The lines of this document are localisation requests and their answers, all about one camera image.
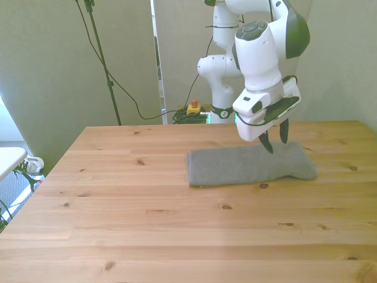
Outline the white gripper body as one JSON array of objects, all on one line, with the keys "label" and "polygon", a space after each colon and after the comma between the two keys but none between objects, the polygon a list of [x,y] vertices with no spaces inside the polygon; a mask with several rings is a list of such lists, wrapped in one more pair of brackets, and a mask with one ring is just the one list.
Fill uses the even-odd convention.
[{"label": "white gripper body", "polygon": [[278,83],[262,90],[244,88],[233,103],[237,114],[237,129],[245,141],[253,141],[272,126],[280,124],[283,112],[283,84]]}]

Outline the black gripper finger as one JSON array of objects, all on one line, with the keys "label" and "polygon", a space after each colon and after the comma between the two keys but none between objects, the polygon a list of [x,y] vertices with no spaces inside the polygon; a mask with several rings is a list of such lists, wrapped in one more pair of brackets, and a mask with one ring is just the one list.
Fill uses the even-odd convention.
[{"label": "black gripper finger", "polygon": [[264,148],[271,154],[273,154],[273,146],[269,141],[269,134],[268,132],[264,132],[259,136],[259,140],[261,144],[264,146]]},{"label": "black gripper finger", "polygon": [[282,143],[286,144],[288,142],[289,137],[289,120],[286,119],[280,124],[280,139]]}]

